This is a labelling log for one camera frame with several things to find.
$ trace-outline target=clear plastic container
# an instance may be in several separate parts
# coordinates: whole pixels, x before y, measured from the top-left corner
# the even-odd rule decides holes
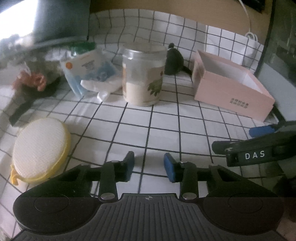
[[[159,101],[167,48],[163,45],[132,43],[124,45],[123,96],[136,106]]]

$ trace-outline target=blue and white package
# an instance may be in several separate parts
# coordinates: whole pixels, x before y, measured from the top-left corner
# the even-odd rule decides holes
[[[71,89],[79,99],[88,92],[81,86],[81,80],[106,82],[110,77],[119,75],[116,67],[105,58],[100,49],[61,61],[61,67]]]

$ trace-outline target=pink box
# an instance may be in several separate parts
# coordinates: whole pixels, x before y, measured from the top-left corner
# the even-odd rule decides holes
[[[265,120],[275,100],[249,70],[203,51],[194,58],[195,100]]]

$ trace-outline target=round scrubbing sponge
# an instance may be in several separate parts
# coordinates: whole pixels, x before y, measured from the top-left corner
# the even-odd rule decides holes
[[[70,133],[53,118],[31,122],[19,134],[12,153],[11,182],[41,182],[52,176],[67,158]]]

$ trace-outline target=ribbed black surface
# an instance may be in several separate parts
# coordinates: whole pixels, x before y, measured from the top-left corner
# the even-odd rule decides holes
[[[212,225],[195,204],[173,194],[124,194],[100,206],[83,227],[60,235],[43,236],[28,231],[15,241],[284,241],[276,232],[243,236]]]

